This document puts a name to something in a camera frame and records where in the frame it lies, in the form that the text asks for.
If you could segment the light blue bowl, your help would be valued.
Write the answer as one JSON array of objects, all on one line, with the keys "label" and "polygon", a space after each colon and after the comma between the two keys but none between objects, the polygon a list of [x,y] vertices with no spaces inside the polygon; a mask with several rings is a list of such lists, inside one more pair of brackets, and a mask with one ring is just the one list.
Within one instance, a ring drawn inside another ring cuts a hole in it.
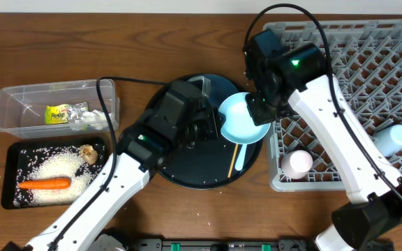
[{"label": "light blue bowl", "polygon": [[235,93],[226,98],[218,108],[223,118],[221,134],[235,144],[253,144],[269,131],[270,124],[255,125],[246,103],[248,92]]}]

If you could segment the pink cup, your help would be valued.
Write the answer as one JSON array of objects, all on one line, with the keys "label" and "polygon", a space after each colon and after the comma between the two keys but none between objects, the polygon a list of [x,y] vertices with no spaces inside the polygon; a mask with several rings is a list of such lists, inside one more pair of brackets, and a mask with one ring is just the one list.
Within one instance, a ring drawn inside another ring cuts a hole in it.
[{"label": "pink cup", "polygon": [[281,169],[283,173],[292,179],[305,177],[313,166],[312,156],[304,150],[296,150],[283,156]]}]

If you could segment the white tissue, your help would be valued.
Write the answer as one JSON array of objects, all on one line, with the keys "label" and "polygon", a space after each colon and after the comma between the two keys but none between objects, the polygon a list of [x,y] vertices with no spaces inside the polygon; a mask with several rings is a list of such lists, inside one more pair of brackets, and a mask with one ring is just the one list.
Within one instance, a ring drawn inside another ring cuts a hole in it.
[{"label": "white tissue", "polygon": [[107,127],[107,119],[102,111],[97,109],[93,111],[84,111],[69,119],[72,130],[102,130]]}]

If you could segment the brown patterned cookie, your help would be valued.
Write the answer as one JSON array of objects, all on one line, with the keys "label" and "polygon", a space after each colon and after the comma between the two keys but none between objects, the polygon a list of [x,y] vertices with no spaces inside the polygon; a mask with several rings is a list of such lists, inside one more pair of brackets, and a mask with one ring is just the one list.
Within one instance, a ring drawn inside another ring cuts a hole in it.
[{"label": "brown patterned cookie", "polygon": [[90,144],[81,145],[78,154],[89,165],[95,164],[98,160],[98,152]]}]

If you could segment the light blue cup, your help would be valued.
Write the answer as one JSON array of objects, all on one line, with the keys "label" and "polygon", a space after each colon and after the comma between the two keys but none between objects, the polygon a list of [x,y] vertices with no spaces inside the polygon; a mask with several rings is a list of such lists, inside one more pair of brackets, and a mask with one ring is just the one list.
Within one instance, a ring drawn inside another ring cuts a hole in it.
[{"label": "light blue cup", "polygon": [[393,125],[373,135],[376,148],[385,157],[402,149],[402,125]]}]

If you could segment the yellow foil snack wrapper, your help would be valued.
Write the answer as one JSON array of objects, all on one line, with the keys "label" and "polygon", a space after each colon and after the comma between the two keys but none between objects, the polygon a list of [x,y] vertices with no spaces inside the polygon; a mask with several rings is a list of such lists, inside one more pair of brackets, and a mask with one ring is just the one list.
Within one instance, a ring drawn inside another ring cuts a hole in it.
[{"label": "yellow foil snack wrapper", "polygon": [[57,106],[47,106],[45,108],[45,124],[54,125],[62,123],[79,123],[85,112],[88,112],[86,102],[74,105],[62,104]]}]

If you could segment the orange carrot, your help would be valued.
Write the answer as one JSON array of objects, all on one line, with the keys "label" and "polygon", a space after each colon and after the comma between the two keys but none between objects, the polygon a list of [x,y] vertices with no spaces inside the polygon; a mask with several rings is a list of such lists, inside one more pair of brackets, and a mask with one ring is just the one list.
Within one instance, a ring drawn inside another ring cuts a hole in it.
[{"label": "orange carrot", "polygon": [[51,178],[35,181],[21,182],[18,186],[25,190],[63,190],[69,188],[71,180],[69,178]]}]

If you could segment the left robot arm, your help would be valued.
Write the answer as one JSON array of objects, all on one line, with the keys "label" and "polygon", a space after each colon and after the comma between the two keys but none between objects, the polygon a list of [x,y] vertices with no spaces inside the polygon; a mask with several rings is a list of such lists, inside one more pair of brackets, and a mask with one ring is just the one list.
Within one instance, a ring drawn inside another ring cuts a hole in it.
[{"label": "left robot arm", "polygon": [[160,101],[113,141],[112,155],[89,187],[24,250],[87,250],[176,149],[218,137],[218,112],[209,104],[210,92],[205,77],[166,85]]}]

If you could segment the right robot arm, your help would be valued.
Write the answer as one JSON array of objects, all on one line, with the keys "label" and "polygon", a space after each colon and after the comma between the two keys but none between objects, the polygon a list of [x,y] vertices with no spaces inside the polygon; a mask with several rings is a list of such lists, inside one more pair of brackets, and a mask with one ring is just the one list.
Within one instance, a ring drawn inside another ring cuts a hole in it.
[{"label": "right robot arm", "polygon": [[306,43],[285,51],[265,30],[246,40],[246,102],[260,126],[298,114],[337,169],[349,202],[315,239],[319,250],[360,250],[402,224],[402,175],[375,147],[332,75],[329,48]]}]

